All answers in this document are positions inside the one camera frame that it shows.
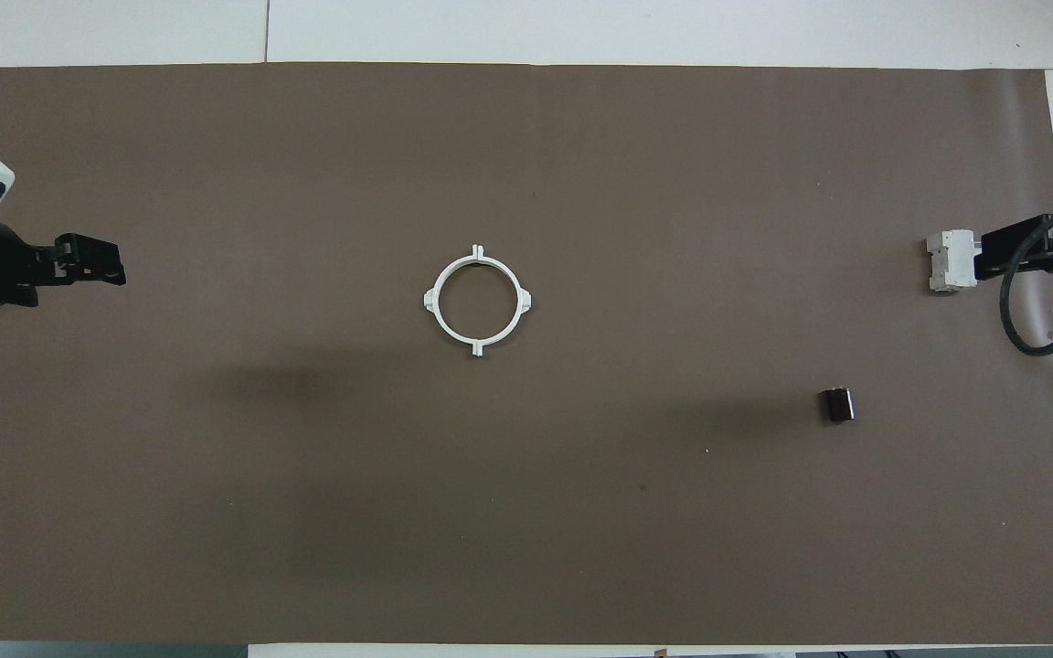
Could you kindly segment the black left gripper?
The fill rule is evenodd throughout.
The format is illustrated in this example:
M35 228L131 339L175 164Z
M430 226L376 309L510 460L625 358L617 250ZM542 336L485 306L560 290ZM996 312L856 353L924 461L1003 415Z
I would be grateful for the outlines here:
M71 266L72 282L99 281L110 286L128 282L116 243L63 234L51 245L37 246L0 222L0 305L37 307L38 288L64 283L61 266Z

